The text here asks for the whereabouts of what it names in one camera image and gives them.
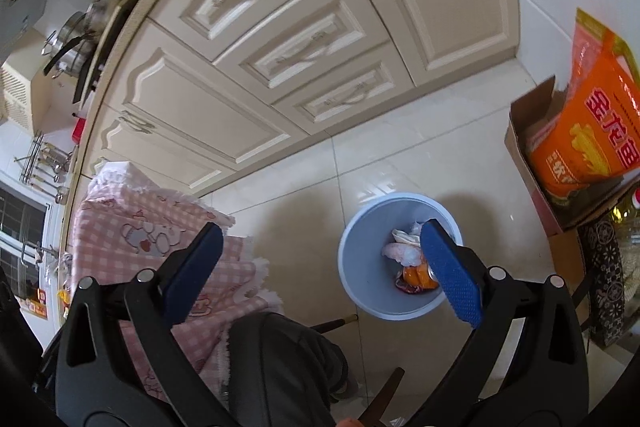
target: light blue trash can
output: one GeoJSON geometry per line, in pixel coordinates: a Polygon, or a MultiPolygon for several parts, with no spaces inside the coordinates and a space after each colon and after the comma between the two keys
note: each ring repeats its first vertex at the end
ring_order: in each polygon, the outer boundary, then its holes
{"type": "Polygon", "coordinates": [[[429,313],[445,299],[441,288],[408,295],[396,288],[401,266],[381,254],[393,241],[391,231],[408,231],[414,221],[437,219],[458,245],[462,234],[455,220],[437,201],[412,192],[382,196],[362,208],[342,234],[338,271],[351,300],[374,317],[406,321],[429,313]]]}

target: dark clothing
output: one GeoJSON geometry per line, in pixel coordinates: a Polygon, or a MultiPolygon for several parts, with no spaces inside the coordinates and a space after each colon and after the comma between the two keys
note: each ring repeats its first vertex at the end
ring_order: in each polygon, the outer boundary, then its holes
{"type": "Polygon", "coordinates": [[[329,394],[348,376],[338,346],[266,312],[233,324],[229,354],[229,411],[243,427],[335,427],[329,394]]]}

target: chair leg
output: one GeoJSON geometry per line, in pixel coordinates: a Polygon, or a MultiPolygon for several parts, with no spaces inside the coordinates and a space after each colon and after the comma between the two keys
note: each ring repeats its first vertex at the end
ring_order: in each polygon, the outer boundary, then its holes
{"type": "Polygon", "coordinates": [[[382,389],[380,389],[380,392],[371,401],[369,407],[367,407],[360,415],[360,418],[358,418],[364,427],[376,427],[380,424],[380,418],[394,397],[402,377],[404,377],[404,369],[402,367],[396,367],[389,379],[382,386],[382,389]]]}
{"type": "Polygon", "coordinates": [[[358,316],[356,314],[348,315],[343,319],[337,319],[336,321],[324,322],[315,326],[311,326],[311,329],[318,333],[326,333],[327,331],[337,330],[338,328],[352,322],[357,322],[358,316]]]}

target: countertop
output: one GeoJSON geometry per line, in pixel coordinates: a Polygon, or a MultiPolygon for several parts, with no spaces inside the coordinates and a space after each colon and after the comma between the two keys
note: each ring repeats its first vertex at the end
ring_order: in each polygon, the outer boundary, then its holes
{"type": "Polygon", "coordinates": [[[76,189],[78,188],[78,182],[80,180],[80,172],[82,169],[82,163],[84,162],[84,156],[86,155],[86,149],[89,142],[89,137],[94,129],[95,118],[98,115],[98,110],[102,105],[102,100],[104,99],[104,95],[111,84],[111,79],[113,78],[113,74],[118,67],[124,52],[129,47],[129,44],[136,32],[140,28],[141,24],[144,22],[146,16],[151,12],[153,7],[155,6],[158,0],[139,0],[136,4],[136,7],[133,9],[127,22],[122,28],[118,39],[116,40],[111,54],[107,59],[104,69],[102,71],[102,75],[100,76],[100,81],[98,82],[97,89],[95,91],[94,99],[91,104],[91,108],[89,109],[86,124],[84,126],[84,132],[82,133],[82,139],[80,142],[80,146],[78,149],[78,155],[76,156],[76,164],[74,170],[72,172],[72,179],[70,184],[70,193],[69,200],[66,204],[65,214],[63,217],[62,223],[62,233],[61,233],[61,244],[60,250],[66,250],[66,237],[68,235],[71,212],[73,209],[74,197],[76,195],[76,189]]]}

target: pink checkered cloth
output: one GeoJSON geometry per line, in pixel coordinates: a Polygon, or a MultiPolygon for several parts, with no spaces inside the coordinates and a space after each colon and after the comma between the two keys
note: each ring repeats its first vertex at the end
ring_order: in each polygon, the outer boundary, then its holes
{"type": "MultiPolygon", "coordinates": [[[[191,313],[172,333],[207,387],[220,397],[228,382],[231,323],[260,310],[281,311],[274,292],[262,288],[266,259],[252,259],[252,240],[226,231],[235,219],[174,190],[159,188],[129,162],[105,165],[89,185],[71,237],[71,288],[92,275],[100,284],[125,282],[143,268],[157,269],[186,247],[209,221],[225,232],[222,256],[191,313]]],[[[153,396],[164,395],[130,322],[120,323],[133,364],[153,396]]]]}

